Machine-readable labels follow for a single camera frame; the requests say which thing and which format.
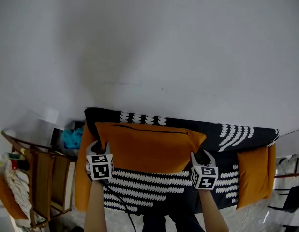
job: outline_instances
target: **orange fabric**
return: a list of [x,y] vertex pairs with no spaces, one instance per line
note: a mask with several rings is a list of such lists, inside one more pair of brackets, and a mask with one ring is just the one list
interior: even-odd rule
[[88,130],[87,124],[85,124],[75,171],[75,206],[79,211],[87,210],[90,197],[91,181],[85,174],[86,149],[94,141],[96,139]]
[[268,148],[268,194],[266,199],[270,199],[272,191],[273,191],[273,184],[274,184],[274,177],[276,172],[276,145],[272,145]]
[[260,147],[237,155],[240,174],[237,205],[239,209],[264,199],[268,195],[268,148]]
[[28,220],[25,213],[20,209],[18,203],[15,201],[12,191],[5,182],[3,175],[0,175],[0,199],[13,219]]
[[146,124],[96,123],[102,146],[109,143],[114,167],[147,173],[177,173],[205,140],[183,128]]

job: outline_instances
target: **black blanket with white pattern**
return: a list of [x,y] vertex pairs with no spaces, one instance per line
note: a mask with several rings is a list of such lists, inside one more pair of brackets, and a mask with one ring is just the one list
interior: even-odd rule
[[[278,129],[214,124],[158,116],[139,115],[103,108],[85,110],[87,126],[99,140],[95,122],[142,123],[177,128],[187,128],[207,136],[202,149],[216,159],[219,169],[217,184],[212,192],[219,209],[234,206],[238,201],[239,171],[237,151],[260,146],[271,146],[279,137]],[[196,154],[202,164],[202,150]],[[190,166],[176,174],[149,174],[125,169],[114,169],[109,187],[127,204],[129,212],[135,214],[155,213],[168,215],[174,212],[201,212],[198,192],[190,181]],[[122,202],[104,188],[106,208],[125,211]]]

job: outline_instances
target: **blue cloth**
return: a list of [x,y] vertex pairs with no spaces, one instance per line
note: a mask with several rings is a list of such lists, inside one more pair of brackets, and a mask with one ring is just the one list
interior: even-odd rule
[[79,149],[81,146],[84,127],[76,130],[64,130],[61,139],[67,149]]

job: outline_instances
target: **forearm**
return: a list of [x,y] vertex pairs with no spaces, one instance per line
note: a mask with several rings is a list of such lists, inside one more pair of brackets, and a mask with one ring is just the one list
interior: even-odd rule
[[210,191],[199,190],[206,232],[228,232],[228,226],[218,210]]
[[85,232],[106,232],[103,185],[93,181],[85,216]]

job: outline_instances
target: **white stripe pattern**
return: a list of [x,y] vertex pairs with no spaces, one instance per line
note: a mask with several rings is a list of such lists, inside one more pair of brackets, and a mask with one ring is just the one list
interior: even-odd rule
[[226,137],[227,132],[228,132],[228,125],[223,125],[222,124],[222,132],[219,136],[220,137]]
[[175,187],[158,187],[158,186],[150,186],[150,185],[145,185],[145,184],[139,184],[137,182],[132,182],[128,180],[121,180],[121,179],[116,179],[112,178],[110,180],[110,184],[116,184],[116,185],[121,185],[121,186],[126,186],[130,188],[136,188],[136,189],[141,189],[141,190],[146,190],[146,191],[155,191],[155,192],[163,192],[163,193],[183,193],[184,188],[175,188]]
[[114,171],[113,176],[132,178],[135,180],[141,180],[141,181],[147,181],[147,182],[153,182],[153,183],[159,183],[159,184],[165,184],[165,185],[172,185],[172,184],[180,185],[180,186],[191,186],[192,185],[192,182],[187,179],[174,179],[174,178],[166,179],[166,178],[159,178],[159,177],[129,173],[129,172],[122,171],[122,170]]
[[218,180],[216,182],[217,186],[229,186],[231,184],[236,184],[239,182],[239,178],[233,178],[231,180]]
[[226,198],[235,198],[237,195],[237,192],[229,192],[226,194]]
[[225,188],[217,188],[216,193],[225,193],[225,192],[230,192],[230,191],[236,191],[239,189],[238,185],[233,185],[233,186],[228,186]]
[[225,144],[223,147],[219,149],[219,152],[224,151],[227,147],[229,147],[231,144],[233,144],[242,134],[242,126],[238,126],[238,131],[235,137],[227,144]]
[[150,194],[145,192],[138,192],[133,191],[129,189],[123,189],[118,187],[109,186],[109,188],[116,193],[122,194],[122,195],[128,195],[135,198],[143,198],[143,199],[149,199],[149,200],[157,200],[157,201],[164,201],[166,199],[166,196],[163,195],[156,195],[156,194]]
[[278,131],[278,134],[277,134],[276,138],[269,145],[267,145],[268,148],[273,146],[275,144],[276,140],[280,137],[280,130],[277,130],[277,131]]
[[[117,203],[117,202],[104,201],[103,204],[104,204],[104,206],[112,206],[115,208],[126,210],[124,205]],[[138,208],[135,206],[127,205],[127,208],[128,208],[128,210],[133,211],[133,212],[138,211]]]
[[244,126],[244,132],[243,132],[243,135],[241,136],[241,138],[236,141],[232,146],[236,146],[238,145],[239,143],[241,143],[246,137],[247,137],[247,133],[248,133],[248,127],[247,126]]
[[173,173],[173,174],[161,174],[161,173],[158,173],[158,175],[188,177],[189,176],[189,171],[182,171],[182,172]]
[[223,146],[224,144],[226,144],[233,137],[233,135],[235,134],[235,132],[236,132],[236,126],[231,125],[228,136],[224,140],[222,140],[218,144],[218,146]]
[[105,209],[112,210],[112,211],[126,212],[126,210],[122,210],[120,208],[115,209],[115,208],[108,207],[108,206],[105,206]]
[[221,178],[233,178],[233,177],[238,176],[238,175],[239,175],[238,171],[221,173]]
[[[116,197],[114,194],[110,193],[104,193],[103,198],[105,199],[112,199],[117,202],[121,202],[121,200]],[[131,198],[126,198],[126,197],[120,197],[125,203],[130,203],[134,205],[139,205],[139,206],[146,206],[146,207],[153,207],[154,203],[153,202],[147,202],[143,200],[136,200],[136,199],[131,199]]]
[[129,113],[121,112],[120,113],[120,123],[128,123]]
[[149,124],[149,125],[153,125],[154,124],[154,116],[146,115],[145,116],[145,123]]
[[140,115],[140,114],[134,114],[132,116],[132,122],[135,123],[135,124],[140,124],[141,123],[141,117],[142,117],[142,115]]
[[250,126],[250,134],[248,135],[248,138],[251,138],[254,135],[254,127]]
[[165,117],[158,117],[158,124],[160,124],[161,126],[165,126],[167,123],[167,118]]

